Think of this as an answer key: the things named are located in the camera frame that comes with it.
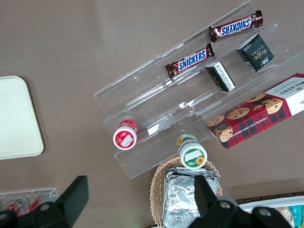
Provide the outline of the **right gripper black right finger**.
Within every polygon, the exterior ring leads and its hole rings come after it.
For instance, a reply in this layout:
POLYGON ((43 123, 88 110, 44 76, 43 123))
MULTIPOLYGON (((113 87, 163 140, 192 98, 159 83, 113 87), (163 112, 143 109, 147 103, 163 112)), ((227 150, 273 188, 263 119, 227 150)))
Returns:
POLYGON ((237 202, 225 196, 217 197, 203 176, 195 176, 195 201, 200 217, 191 228, 250 228, 251 215, 244 212, 237 202))

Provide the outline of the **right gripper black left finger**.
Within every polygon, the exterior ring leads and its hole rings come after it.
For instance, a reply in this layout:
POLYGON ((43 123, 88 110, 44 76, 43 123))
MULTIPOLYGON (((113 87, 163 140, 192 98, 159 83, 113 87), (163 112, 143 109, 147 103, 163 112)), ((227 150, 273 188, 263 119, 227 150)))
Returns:
POLYGON ((18 228, 71 228, 89 199, 87 176, 77 176, 54 202, 44 202, 17 219, 18 228))

